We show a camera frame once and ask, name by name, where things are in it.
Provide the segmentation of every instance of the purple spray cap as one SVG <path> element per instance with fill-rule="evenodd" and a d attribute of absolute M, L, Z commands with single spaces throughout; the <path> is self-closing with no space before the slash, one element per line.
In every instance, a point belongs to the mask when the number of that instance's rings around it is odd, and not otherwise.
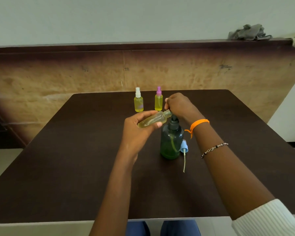
<path fill-rule="evenodd" d="M 162 95 L 161 86 L 158 86 L 157 87 L 156 95 L 157 96 L 161 96 Z"/>

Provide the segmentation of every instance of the hand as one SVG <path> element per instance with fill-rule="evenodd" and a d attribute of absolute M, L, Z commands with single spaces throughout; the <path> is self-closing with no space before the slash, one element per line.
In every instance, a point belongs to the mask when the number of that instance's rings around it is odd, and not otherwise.
<path fill-rule="evenodd" d="M 169 98 L 165 99 L 164 109 L 170 109 L 170 111 L 180 119 L 184 119 L 189 125 L 199 119 L 205 119 L 205 117 L 199 112 L 190 100 L 181 93 L 175 93 Z"/>
<path fill-rule="evenodd" d="M 155 129 L 163 125 L 161 122 L 157 122 L 145 128 L 139 128 L 138 123 L 156 113 L 156 110 L 143 111 L 125 119 L 118 156 L 126 157 L 126 160 L 135 163 L 138 152 L 145 145 L 148 137 Z"/>

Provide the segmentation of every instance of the gray cloth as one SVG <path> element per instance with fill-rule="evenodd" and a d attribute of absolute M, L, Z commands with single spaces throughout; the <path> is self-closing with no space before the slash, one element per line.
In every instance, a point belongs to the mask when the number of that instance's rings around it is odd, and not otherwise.
<path fill-rule="evenodd" d="M 264 27 L 261 24 L 256 25 L 244 25 L 244 29 L 238 29 L 231 31 L 228 34 L 228 39 L 244 39 L 244 40 L 268 40 L 272 38 L 272 35 L 266 35 Z"/>

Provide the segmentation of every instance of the dark brown table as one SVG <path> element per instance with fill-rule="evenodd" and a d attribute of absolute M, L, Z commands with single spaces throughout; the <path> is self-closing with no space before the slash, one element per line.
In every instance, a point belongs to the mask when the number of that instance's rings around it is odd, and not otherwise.
<path fill-rule="evenodd" d="M 295 150 L 230 91 L 181 92 L 295 214 Z M 142 92 L 145 110 L 154 95 Z M 94 220 L 134 96 L 73 95 L 0 176 L 0 223 Z M 185 173 L 183 157 L 160 156 L 160 130 L 148 139 L 133 169 L 129 219 L 227 216 L 195 139 L 184 138 Z"/>

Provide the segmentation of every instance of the white spray cap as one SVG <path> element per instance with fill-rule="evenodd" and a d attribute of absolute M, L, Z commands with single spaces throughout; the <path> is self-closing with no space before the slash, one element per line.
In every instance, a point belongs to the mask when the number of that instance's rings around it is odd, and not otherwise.
<path fill-rule="evenodd" d="M 140 97 L 141 97 L 140 88 L 136 87 L 136 98 L 140 98 Z"/>

